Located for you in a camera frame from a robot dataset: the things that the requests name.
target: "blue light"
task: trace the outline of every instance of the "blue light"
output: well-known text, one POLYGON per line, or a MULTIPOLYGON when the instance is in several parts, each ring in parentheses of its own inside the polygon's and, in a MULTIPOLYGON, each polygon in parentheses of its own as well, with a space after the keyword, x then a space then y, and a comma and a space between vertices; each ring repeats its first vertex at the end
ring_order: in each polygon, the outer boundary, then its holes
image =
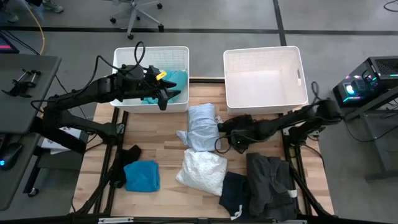
POLYGON ((347 93, 349 93, 351 95, 355 94, 355 91, 353 90, 353 87, 351 85, 346 85, 346 90, 347 90, 347 93))
POLYGON ((358 99, 361 99, 361 97, 360 97, 360 96, 350 96, 350 97, 345 98, 345 99, 343 100, 343 103, 346 102, 347 100, 351 100, 351 99, 356 99, 356 100, 358 100, 358 99))

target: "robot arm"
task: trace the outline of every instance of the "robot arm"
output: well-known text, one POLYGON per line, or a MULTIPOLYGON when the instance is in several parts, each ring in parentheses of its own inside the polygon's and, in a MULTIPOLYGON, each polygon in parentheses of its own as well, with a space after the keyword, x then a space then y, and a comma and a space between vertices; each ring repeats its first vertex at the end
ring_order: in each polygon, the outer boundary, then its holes
POLYGON ((266 141, 277 131, 304 122, 301 126, 289 129, 291 143, 298 144, 300 141, 305 141, 308 134, 313 131, 339 123, 342 117, 335 101, 320 100, 273 120, 256 121, 250 115, 238 116, 219 124, 218 129, 220 132, 226 132, 229 144, 239 153, 243 153, 250 144, 266 141), (315 106, 318 106, 316 112, 313 109, 315 106))
POLYGON ((159 108, 165 110, 167 101, 181 91, 168 90, 175 87, 176 84, 161 79, 162 75, 164 74, 153 66, 146 69, 141 66, 134 68, 132 65, 123 65, 117 73, 99 78, 81 90, 51 96, 44 108, 44 126, 53 129, 66 126, 97 133, 104 143, 112 144, 118 135, 117 127, 114 124, 99 124, 79 118, 72 115, 68 109, 91 102, 106 103, 115 99, 123 101, 124 99, 152 97, 157 98, 159 108))

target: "wooden table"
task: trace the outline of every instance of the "wooden table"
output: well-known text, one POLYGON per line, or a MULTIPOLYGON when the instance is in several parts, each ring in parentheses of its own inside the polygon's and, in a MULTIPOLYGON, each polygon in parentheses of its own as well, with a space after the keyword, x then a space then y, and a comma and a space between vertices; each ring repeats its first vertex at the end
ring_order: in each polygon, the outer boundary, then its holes
MULTIPOLYGON (((226 111, 224 84, 191 84, 190 106, 213 103, 216 114, 223 121, 230 118, 226 111)), ((94 121, 111 122, 113 107, 109 103, 98 104, 94 121)), ((129 217, 209 217, 229 218, 228 212, 218 204, 219 197, 206 192, 186 187, 175 180, 181 168, 183 152, 187 149, 177 137, 177 130, 186 130, 187 113, 170 114, 129 114, 124 149, 137 144, 142 149, 141 160, 155 160, 159 163, 160 190, 155 193, 127 192, 124 188, 116 189, 112 216, 129 217)), ((274 119, 277 115, 254 116, 256 119, 274 119)), ((94 139, 88 147, 101 142, 94 139)), ((318 149, 318 143, 308 141, 309 146, 318 149)), ((100 179, 106 146, 98 146, 84 156, 80 176, 75 190, 73 203, 79 209, 93 193, 100 179)), ((270 140, 250 145, 245 153, 260 152, 265 156, 277 156, 284 159, 281 133, 270 140)), ((230 150, 220 155, 228 159, 228 170, 246 174, 246 156, 230 150)), ((302 160, 305 168, 308 188, 326 211, 333 213, 328 184, 322 166, 322 160, 314 152, 302 149, 302 160)), ((106 204, 108 189, 104 191, 101 211, 106 204)), ((301 211, 304 211, 302 194, 298 193, 301 211)))

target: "light blue cloth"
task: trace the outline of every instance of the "light blue cloth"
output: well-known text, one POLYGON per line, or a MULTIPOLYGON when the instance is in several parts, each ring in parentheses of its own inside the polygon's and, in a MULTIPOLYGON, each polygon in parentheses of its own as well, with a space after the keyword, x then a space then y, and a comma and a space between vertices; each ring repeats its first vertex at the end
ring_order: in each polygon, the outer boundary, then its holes
MULTIPOLYGON (((187 85, 188 74, 186 71, 181 70, 165 70, 167 75, 163 77, 164 80, 174 82, 177 85, 173 88, 169 88, 169 90, 184 90, 185 86, 187 85)), ((181 94, 169 99, 168 103, 175 103, 181 94)), ((157 98, 152 99, 151 97, 144 98, 141 101, 141 104, 157 104, 157 98)))
POLYGON ((188 131, 177 131, 177 136, 184 145, 196 152, 214 151, 214 144, 219 137, 215 116, 216 108, 211 103, 189 107, 188 131))
POLYGON ((160 189, 159 165, 155 161, 136 161, 124 167, 126 190, 156 192, 160 189))

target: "white plastic bin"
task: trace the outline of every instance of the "white plastic bin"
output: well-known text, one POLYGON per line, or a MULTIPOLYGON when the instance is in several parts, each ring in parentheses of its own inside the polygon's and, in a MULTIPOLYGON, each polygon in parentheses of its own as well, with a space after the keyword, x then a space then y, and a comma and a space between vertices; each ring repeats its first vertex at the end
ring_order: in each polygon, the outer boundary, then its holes
POLYGON ((308 102, 299 48, 224 52, 228 114, 285 113, 308 102))
MULTIPOLYGON (((114 51, 113 65, 134 65, 134 47, 118 48, 114 51)), ((142 53, 142 47, 137 49, 137 57, 142 53)), ((114 100, 112 106, 130 113, 179 113, 188 110, 189 102, 189 49, 188 47, 146 47, 145 56, 140 63, 143 67, 153 65, 160 70, 184 70, 188 74, 187 85, 179 94, 175 103, 168 103, 165 111, 161 111, 157 104, 142 105, 140 99, 114 100)))

